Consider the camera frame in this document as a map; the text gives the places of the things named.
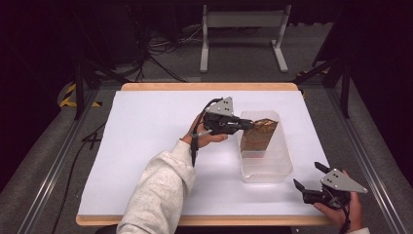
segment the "clear plastic container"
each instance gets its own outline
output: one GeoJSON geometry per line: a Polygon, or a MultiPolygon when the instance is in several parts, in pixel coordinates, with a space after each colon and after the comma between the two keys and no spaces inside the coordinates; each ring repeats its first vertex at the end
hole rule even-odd
{"type": "MultiPolygon", "coordinates": [[[[252,121],[271,119],[278,122],[276,130],[265,151],[241,152],[243,181],[247,183],[279,183],[292,173],[292,163],[285,142],[282,120],[275,111],[244,111],[241,118],[252,121]]],[[[237,132],[241,144],[243,131],[237,132]]]]}

